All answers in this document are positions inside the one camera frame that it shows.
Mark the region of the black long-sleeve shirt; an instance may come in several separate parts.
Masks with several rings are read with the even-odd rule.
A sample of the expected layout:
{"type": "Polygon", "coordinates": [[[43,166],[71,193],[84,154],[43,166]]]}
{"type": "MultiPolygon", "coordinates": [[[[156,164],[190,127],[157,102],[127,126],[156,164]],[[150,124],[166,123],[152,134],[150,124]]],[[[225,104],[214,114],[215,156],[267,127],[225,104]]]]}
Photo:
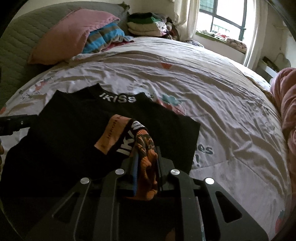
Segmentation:
{"type": "Polygon", "coordinates": [[[157,148],[189,173],[200,124],[144,93],[113,94],[99,84],[56,91],[25,137],[6,156],[1,176],[4,213],[22,240],[56,240],[52,213],[82,178],[106,177],[138,155],[140,217],[155,223],[149,202],[158,192],[157,148]]]}

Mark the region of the white strawberry print bedspread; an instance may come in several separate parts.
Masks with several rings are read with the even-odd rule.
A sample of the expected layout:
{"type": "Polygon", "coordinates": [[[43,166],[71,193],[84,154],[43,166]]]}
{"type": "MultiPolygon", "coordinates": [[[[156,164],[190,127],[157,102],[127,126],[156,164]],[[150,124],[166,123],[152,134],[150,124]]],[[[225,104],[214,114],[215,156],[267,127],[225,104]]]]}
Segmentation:
{"type": "Polygon", "coordinates": [[[248,68],[190,44],[140,37],[80,54],[30,79],[2,116],[38,114],[56,90],[100,84],[105,101],[144,92],[201,124],[190,175],[218,181],[273,238],[292,210],[287,142],[269,84],[248,68]]]}

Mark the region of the window with dark frame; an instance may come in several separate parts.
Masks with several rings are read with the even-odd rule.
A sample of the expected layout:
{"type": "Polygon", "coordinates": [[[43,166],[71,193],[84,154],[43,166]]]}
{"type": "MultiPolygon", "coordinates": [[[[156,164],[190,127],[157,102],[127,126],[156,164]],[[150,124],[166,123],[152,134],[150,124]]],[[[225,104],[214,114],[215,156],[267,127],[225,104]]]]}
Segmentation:
{"type": "Polygon", "coordinates": [[[242,40],[246,15],[245,0],[200,0],[197,30],[242,40]]]}

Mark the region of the blue striped folded blanket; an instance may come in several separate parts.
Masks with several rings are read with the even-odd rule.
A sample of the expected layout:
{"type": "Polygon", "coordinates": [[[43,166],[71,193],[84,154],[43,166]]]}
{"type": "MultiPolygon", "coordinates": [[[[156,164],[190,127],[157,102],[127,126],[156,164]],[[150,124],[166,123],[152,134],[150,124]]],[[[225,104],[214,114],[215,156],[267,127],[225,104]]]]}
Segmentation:
{"type": "Polygon", "coordinates": [[[121,43],[124,38],[124,31],[115,22],[107,24],[89,34],[82,54],[101,52],[113,42],[121,43]]]}

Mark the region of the pink quilted pillow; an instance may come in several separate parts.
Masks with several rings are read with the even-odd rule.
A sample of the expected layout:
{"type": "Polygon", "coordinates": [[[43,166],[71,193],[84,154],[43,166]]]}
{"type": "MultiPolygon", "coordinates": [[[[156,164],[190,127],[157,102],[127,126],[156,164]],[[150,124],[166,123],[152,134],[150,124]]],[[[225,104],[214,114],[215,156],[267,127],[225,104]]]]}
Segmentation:
{"type": "Polygon", "coordinates": [[[90,32],[119,17],[106,11],[78,9],[62,18],[32,49],[28,64],[53,65],[82,53],[90,32]]]}

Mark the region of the standing fan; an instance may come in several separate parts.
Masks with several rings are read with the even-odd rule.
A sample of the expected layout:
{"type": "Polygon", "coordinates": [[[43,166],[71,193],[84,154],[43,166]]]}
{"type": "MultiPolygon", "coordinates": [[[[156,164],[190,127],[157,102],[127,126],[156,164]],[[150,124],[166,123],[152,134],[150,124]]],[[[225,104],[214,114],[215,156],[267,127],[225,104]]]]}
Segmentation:
{"type": "Polygon", "coordinates": [[[278,67],[279,70],[284,68],[291,67],[290,61],[285,57],[283,53],[279,53],[274,60],[274,64],[278,67]]]}

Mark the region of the clothes on window sill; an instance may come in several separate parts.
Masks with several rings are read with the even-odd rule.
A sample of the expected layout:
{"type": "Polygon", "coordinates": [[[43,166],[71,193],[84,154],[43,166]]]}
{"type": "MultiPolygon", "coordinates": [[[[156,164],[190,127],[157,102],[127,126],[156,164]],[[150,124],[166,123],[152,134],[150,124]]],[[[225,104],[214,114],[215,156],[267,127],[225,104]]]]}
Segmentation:
{"type": "Polygon", "coordinates": [[[228,37],[227,35],[221,33],[208,32],[207,30],[197,31],[196,33],[199,33],[203,36],[208,36],[210,40],[216,39],[222,41],[226,45],[236,49],[243,54],[247,53],[247,45],[244,44],[241,40],[232,39],[231,37],[228,37]]]}

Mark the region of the cream window curtain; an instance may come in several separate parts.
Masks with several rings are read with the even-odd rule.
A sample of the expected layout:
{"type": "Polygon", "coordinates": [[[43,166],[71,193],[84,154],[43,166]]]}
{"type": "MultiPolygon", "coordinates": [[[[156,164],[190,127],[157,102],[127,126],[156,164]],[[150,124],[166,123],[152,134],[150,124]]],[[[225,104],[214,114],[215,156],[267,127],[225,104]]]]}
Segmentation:
{"type": "Polygon", "coordinates": [[[180,41],[191,40],[196,33],[200,0],[175,0],[174,21],[180,41]]]}

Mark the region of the green quilted headboard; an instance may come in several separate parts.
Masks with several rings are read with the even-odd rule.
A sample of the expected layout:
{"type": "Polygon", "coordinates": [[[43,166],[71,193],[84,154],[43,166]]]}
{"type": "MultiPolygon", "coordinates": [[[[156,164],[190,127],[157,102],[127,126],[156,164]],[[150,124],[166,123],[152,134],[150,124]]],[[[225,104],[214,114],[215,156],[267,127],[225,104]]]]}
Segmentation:
{"type": "Polygon", "coordinates": [[[106,11],[119,17],[119,27],[127,31],[130,6],[98,1],[74,1],[45,6],[10,22],[1,37],[1,106],[24,84],[51,65],[28,64],[32,49],[41,37],[63,17],[78,9],[106,11]]]}

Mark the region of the pink crumpled blanket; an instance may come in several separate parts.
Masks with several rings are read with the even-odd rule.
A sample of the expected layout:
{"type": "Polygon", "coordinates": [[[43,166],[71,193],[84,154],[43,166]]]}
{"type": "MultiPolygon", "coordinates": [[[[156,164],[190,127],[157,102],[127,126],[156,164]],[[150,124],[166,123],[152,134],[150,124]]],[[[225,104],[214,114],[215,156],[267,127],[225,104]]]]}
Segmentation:
{"type": "Polygon", "coordinates": [[[281,128],[288,145],[290,171],[295,172],[295,68],[281,70],[273,79],[270,92],[281,115],[281,128]]]}

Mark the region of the stack of folded clothes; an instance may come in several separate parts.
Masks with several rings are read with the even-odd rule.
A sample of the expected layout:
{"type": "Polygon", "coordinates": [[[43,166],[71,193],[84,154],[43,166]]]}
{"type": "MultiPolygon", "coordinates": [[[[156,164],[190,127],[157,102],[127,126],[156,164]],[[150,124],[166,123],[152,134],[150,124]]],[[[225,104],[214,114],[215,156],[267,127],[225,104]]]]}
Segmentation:
{"type": "Polygon", "coordinates": [[[134,13],[127,17],[128,31],[135,36],[180,40],[173,20],[157,13],[134,13]]]}

